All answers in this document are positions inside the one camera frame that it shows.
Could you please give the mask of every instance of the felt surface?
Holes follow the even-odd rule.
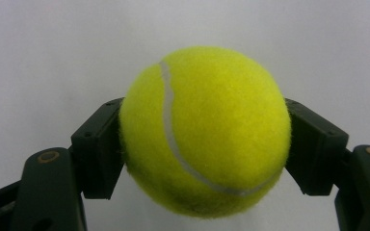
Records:
[[[152,198],[181,214],[215,218],[246,210],[276,183],[288,154],[290,118],[276,82],[252,59],[224,48],[181,49],[163,62],[169,82],[152,65],[121,106],[128,171]],[[173,92],[168,105],[167,89]],[[164,120],[166,111],[171,121]],[[196,174],[172,154],[169,136]]]

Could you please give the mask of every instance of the yellow tennis ball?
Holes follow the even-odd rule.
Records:
[[[272,76],[219,47],[175,51],[144,70],[122,102],[129,173],[179,214],[245,211],[278,180],[290,118]]]

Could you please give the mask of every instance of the white seam line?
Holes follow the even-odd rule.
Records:
[[[219,192],[219,193],[228,193],[233,195],[239,195],[239,196],[247,196],[252,193],[256,193],[260,189],[262,189],[267,183],[269,183],[273,178],[275,178],[277,175],[273,175],[269,177],[265,182],[261,183],[260,185],[247,190],[239,190],[239,189],[233,189],[229,187],[224,187],[222,185],[216,184],[210,180],[208,180],[206,177],[204,177],[200,172],[198,172],[196,169],[194,169],[192,166],[188,164],[188,162],[182,157],[179,147],[176,144],[175,136],[172,129],[172,102],[174,93],[171,88],[171,73],[170,73],[170,67],[164,62],[161,61],[159,63],[161,68],[161,77],[164,81],[164,105],[163,105],[163,122],[164,122],[164,130],[165,130],[165,136],[168,142],[168,145],[171,149],[171,152],[173,156],[176,158],[176,160],[181,164],[181,166],[192,176],[194,176],[196,179],[198,179],[203,184],[207,185],[212,190]]]

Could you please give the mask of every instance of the tennis ball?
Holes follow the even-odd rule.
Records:
[[[179,214],[219,218],[278,180],[290,118],[272,76],[229,49],[175,51],[144,70],[119,112],[128,172]]]

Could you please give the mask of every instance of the white wall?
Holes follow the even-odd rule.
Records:
[[[239,50],[286,97],[370,143],[370,1],[0,0],[0,188],[70,135],[135,76],[184,46]],[[338,230],[329,197],[284,172],[257,206],[198,220],[154,204],[124,171],[112,200],[85,200],[91,230]]]

